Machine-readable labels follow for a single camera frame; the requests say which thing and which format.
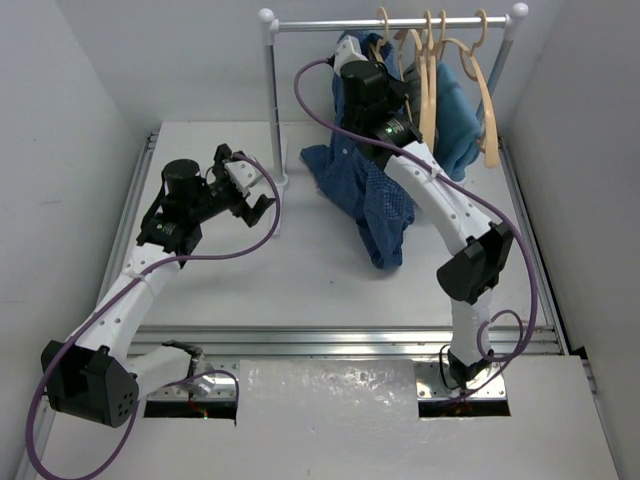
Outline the blue plaid button shirt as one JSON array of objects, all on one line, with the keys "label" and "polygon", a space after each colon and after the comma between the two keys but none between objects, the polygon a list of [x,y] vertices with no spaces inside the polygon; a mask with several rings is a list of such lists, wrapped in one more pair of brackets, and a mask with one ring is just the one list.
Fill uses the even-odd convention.
[{"label": "blue plaid button shirt", "polygon": [[[377,134],[388,120],[398,118],[404,121],[404,107],[378,124],[343,125],[342,78],[386,76],[399,80],[397,69],[390,64],[394,52],[390,47],[385,47],[384,62],[377,63],[367,56],[366,51],[379,35],[353,31],[343,33],[339,40],[345,35],[359,40],[362,53],[368,60],[348,63],[342,68],[340,76],[333,74],[334,125],[363,137],[389,142],[389,134]],[[409,195],[385,175],[383,167],[376,163],[386,159],[388,152],[334,132],[329,144],[306,147],[301,150],[300,157],[321,193],[355,221],[372,264],[382,270],[400,267],[403,262],[403,234],[414,222],[415,213]]]}]

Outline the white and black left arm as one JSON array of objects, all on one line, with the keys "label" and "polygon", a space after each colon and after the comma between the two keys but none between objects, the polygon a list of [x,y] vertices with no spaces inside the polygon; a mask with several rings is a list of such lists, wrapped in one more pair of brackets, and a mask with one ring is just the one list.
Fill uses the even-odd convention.
[{"label": "white and black left arm", "polygon": [[203,223],[225,212],[248,227],[258,224],[277,194],[248,198],[270,177],[254,158],[217,147],[207,172],[191,159],[167,163],[158,194],[141,221],[139,235],[117,280],[96,311],[65,342],[50,342],[41,354],[44,392],[52,409],[117,428],[138,402],[155,391],[194,381],[200,348],[166,341],[133,360],[129,348],[165,286],[197,260]]}]

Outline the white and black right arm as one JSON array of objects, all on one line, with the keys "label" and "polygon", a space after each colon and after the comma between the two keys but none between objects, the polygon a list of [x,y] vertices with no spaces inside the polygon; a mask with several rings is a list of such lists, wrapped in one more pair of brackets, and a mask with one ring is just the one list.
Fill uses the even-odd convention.
[{"label": "white and black right arm", "polygon": [[513,235],[505,223],[493,222],[447,184],[446,173],[400,112],[407,93],[403,82],[383,64],[366,59],[348,60],[335,70],[342,81],[342,128],[360,135],[357,145],[365,159],[426,213],[451,255],[436,277],[451,300],[449,375],[463,390],[490,365],[486,357],[493,349],[479,327],[489,318],[492,290]]}]

